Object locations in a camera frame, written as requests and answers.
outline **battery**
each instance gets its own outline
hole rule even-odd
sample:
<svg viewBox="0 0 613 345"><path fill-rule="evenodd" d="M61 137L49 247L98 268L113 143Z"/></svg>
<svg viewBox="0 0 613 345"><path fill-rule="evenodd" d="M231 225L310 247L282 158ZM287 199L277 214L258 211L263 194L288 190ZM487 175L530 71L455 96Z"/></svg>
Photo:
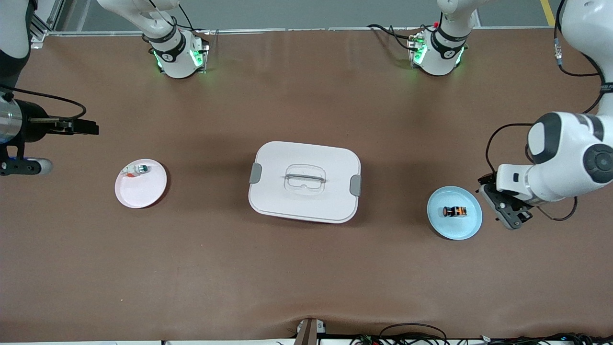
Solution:
<svg viewBox="0 0 613 345"><path fill-rule="evenodd" d="M464 217L466 215L466 208L461 206L443 207L444 217Z"/></svg>

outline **small glass bottle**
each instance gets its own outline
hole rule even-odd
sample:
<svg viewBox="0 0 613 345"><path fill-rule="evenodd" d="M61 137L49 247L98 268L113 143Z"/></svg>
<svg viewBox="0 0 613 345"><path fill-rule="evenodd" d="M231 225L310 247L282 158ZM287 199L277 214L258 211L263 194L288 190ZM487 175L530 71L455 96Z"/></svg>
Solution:
<svg viewBox="0 0 613 345"><path fill-rule="evenodd" d="M126 177L137 177L142 174L146 174L149 171L150 169L147 165L128 165L121 170L121 173Z"/></svg>

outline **table surface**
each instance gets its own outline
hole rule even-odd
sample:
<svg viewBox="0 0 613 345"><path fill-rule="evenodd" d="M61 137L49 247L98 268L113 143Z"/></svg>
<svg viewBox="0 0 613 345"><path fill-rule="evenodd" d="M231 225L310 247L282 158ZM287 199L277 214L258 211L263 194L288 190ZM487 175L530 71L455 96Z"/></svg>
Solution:
<svg viewBox="0 0 613 345"><path fill-rule="evenodd" d="M597 78L559 72L550 37L475 31L458 69L432 77L374 32L218 36L208 72L185 80L157 73L139 37L48 38L18 86L86 104L100 135L48 135L26 153L53 160L50 175L0 182L0 341L275 338L305 317L332 333L397 322L453 338L613 333L611 189L581 196L567 222L536 212L517 231L479 199L483 226L466 241L434 234L425 212L437 188L477 189L499 126L592 103ZM565 66L590 70L570 47ZM493 162L525 163L525 138L502 132ZM251 164L275 140L354 151L356 216L253 211ZM139 158L165 164L170 189L128 209L113 184Z"/></svg>

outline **silver metal cylinder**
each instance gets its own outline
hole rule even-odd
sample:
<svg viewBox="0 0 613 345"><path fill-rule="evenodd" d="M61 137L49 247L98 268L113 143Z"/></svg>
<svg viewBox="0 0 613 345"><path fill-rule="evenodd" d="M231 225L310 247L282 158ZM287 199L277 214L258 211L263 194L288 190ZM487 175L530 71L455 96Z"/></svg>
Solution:
<svg viewBox="0 0 613 345"><path fill-rule="evenodd" d="M13 139L21 130L23 116L15 101L10 103L0 98L0 144Z"/></svg>

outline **blue plate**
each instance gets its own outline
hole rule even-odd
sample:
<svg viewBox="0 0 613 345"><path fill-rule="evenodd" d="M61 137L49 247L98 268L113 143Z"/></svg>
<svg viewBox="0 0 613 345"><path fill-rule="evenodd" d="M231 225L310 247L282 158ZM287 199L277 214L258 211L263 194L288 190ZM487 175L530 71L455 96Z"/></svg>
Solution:
<svg viewBox="0 0 613 345"><path fill-rule="evenodd" d="M443 207L462 206L464 217L443 217ZM428 219L439 234L449 239L467 239L479 231L483 212L477 199L467 190L455 186L439 188L428 200Z"/></svg>

